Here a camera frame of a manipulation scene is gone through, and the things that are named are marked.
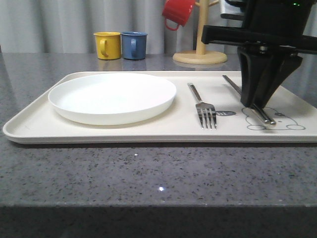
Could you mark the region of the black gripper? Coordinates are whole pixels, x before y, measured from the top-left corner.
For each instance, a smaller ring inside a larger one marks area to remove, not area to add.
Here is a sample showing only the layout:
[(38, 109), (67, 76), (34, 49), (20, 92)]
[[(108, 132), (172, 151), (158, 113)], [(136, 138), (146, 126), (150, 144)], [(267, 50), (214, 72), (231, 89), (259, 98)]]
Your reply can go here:
[[(316, 37), (304, 35), (314, 0), (249, 0), (241, 27), (205, 25), (204, 44), (290, 47), (317, 52)], [(241, 103), (264, 108), (281, 83), (302, 63), (296, 53), (261, 54), (250, 47), (237, 49), (242, 75)]]

